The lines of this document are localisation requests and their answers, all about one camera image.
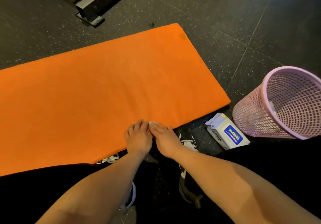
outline mesh trash can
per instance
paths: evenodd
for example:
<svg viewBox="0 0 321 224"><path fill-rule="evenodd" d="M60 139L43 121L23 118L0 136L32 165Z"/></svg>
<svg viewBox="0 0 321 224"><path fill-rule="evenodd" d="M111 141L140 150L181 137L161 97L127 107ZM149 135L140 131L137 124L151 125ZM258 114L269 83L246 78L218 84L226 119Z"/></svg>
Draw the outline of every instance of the mesh trash can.
<svg viewBox="0 0 321 224"><path fill-rule="evenodd" d="M305 140L320 135L321 79L301 68L276 68L235 105L233 120L254 137Z"/></svg>

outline orange mat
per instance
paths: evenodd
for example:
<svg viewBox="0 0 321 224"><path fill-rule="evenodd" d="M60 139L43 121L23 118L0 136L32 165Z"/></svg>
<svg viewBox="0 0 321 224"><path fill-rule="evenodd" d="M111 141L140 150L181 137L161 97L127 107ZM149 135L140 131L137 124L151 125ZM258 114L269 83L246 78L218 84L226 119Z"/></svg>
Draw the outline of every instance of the orange mat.
<svg viewBox="0 0 321 224"><path fill-rule="evenodd" d="M0 175L95 163L138 119L176 128L230 103L178 24L0 70Z"/></svg>

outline blue label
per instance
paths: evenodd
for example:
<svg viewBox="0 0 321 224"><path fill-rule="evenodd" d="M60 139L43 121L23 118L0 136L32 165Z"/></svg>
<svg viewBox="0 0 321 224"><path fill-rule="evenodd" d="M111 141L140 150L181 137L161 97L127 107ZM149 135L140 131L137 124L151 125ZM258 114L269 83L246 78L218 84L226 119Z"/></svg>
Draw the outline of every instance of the blue label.
<svg viewBox="0 0 321 224"><path fill-rule="evenodd" d="M232 127L232 125L229 125L224 132L227 134L227 136L229 136L231 138L231 140L238 145L239 143L241 143L241 141L243 140L243 137L241 135L239 135L239 133Z"/></svg>

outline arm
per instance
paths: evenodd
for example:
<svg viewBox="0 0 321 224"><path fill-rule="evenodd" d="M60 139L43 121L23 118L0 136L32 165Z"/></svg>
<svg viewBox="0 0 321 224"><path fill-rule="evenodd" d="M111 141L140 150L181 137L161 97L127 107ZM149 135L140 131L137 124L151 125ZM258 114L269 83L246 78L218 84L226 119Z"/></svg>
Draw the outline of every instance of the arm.
<svg viewBox="0 0 321 224"><path fill-rule="evenodd" d="M85 177L63 194L37 224L109 223L128 197L136 171L149 152L148 122L139 120L125 132L128 154Z"/></svg>
<svg viewBox="0 0 321 224"><path fill-rule="evenodd" d="M236 223L321 223L274 185L233 162L183 147L168 126L151 124L159 151L177 161Z"/></svg>

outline dark speckled floor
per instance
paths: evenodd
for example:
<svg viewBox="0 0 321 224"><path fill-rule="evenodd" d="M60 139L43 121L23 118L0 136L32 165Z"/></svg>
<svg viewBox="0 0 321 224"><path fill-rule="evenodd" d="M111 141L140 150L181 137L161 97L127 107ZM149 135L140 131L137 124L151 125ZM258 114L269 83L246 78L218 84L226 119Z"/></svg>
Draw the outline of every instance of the dark speckled floor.
<svg viewBox="0 0 321 224"><path fill-rule="evenodd" d="M220 110L229 117L273 68L292 65L321 76L321 0L121 0L96 29L75 13L67 0L0 0L0 69L145 31L154 22L184 29L231 98ZM210 155L222 151L204 129L213 115L183 126ZM162 194L168 183L158 178L158 184Z"/></svg>

